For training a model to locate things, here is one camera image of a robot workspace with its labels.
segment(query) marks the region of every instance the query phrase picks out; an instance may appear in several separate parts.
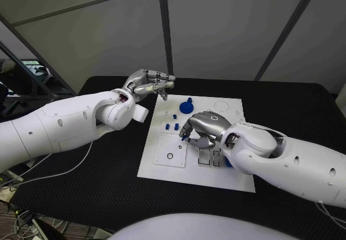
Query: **black fabric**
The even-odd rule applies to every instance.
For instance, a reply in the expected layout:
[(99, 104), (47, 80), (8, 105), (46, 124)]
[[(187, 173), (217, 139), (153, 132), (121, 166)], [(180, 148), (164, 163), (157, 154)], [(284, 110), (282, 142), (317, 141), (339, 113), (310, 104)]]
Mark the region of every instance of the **black fabric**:
[[(125, 79), (92, 77), (81, 93), (121, 88)], [(179, 78), (168, 94), (238, 98), (248, 122), (346, 154), (346, 119), (328, 92), (317, 84)], [(76, 170), (21, 185), (11, 203), (34, 213), (112, 230), (153, 216), (190, 212), (245, 220), (298, 239), (344, 239), (346, 231), (314, 203), (256, 176), (255, 194), (137, 177), (155, 99), (151, 94), (140, 102), (148, 109), (144, 123), (132, 120), (124, 130), (102, 136)], [(26, 180), (69, 170), (88, 147), (53, 154)], [(344, 209), (330, 206), (327, 209), (346, 219)]]

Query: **metal pole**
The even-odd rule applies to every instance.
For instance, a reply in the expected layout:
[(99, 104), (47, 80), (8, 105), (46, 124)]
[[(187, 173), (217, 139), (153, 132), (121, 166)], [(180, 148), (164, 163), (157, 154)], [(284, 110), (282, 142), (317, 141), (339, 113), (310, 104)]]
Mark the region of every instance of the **metal pole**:
[(39, 87), (42, 88), (42, 90), (44, 91), (44, 93), (55, 98), (56, 95), (53, 94), (53, 92), (50, 91), (50, 89), (47, 88), (47, 86), (42, 83), (42, 81), (37, 79), (34, 73), (29, 70), (27, 66), (23, 64), (23, 62), (20, 61), (20, 59), (16, 57), (16, 55), (13, 54), (13, 52), (10, 51), (10, 49), (6, 47), (6, 45), (3, 44), (3, 42), (0, 41), (0, 50), (3, 51), (3, 53), (7, 55), (7, 57), (11, 59), (11, 61), (17, 64), (17, 66), (21, 68), (21, 70), (24, 71), (24, 73), (27, 74), (27, 76), (31, 79), (31, 84), (37, 84)]

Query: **black tablecloth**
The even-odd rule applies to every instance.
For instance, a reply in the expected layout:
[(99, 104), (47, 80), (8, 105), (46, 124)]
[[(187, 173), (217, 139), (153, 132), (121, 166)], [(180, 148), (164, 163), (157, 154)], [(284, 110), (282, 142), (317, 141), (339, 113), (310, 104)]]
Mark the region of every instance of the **black tablecloth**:
[[(81, 94), (121, 88), (125, 79), (95, 76)], [(317, 84), (179, 78), (168, 94), (241, 99), (248, 122), (346, 154), (346, 119)], [(346, 239), (346, 231), (314, 203), (256, 176), (255, 194), (137, 177), (155, 99), (151, 94), (140, 102), (148, 109), (144, 123), (132, 120), (124, 130), (102, 136), (75, 171), (21, 185), (11, 203), (34, 213), (112, 230), (153, 216), (189, 212), (245, 220), (304, 240)], [(53, 154), (26, 180), (69, 170), (88, 147)], [(346, 219), (344, 209), (327, 209)]]

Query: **white board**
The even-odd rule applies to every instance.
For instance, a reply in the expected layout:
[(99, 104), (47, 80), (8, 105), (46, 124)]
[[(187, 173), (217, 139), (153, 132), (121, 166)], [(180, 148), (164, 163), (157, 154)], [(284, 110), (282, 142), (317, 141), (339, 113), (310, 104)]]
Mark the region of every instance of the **white board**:
[[(189, 97), (193, 112), (183, 114), (179, 106)], [(255, 193), (254, 177), (226, 167), (219, 146), (216, 145), (209, 153), (199, 153), (199, 149), (179, 138), (184, 122), (193, 114), (203, 111), (220, 114), (232, 124), (245, 121), (241, 99), (183, 95), (168, 95), (167, 101), (157, 98), (137, 177)], [(190, 137), (199, 138), (194, 131)], [(209, 165), (199, 163), (199, 155), (206, 158), (207, 154)]]

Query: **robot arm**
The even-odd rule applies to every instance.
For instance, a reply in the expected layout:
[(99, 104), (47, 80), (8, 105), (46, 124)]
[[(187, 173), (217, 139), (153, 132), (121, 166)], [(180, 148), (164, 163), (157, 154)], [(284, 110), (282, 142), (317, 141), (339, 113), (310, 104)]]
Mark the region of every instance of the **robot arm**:
[(26, 116), (0, 123), (0, 172), (40, 155), (72, 150), (121, 130), (148, 110), (135, 103), (150, 93), (167, 99), (174, 76), (138, 70), (122, 88), (46, 104)]
[[(239, 122), (233, 125), (213, 112), (192, 116), (180, 137), (193, 146), (215, 145), (233, 168), (258, 175), (271, 185), (313, 202), (346, 208), (346, 155), (311, 142), (281, 134), (272, 137), (266, 127)], [(190, 139), (196, 129), (200, 139)]]

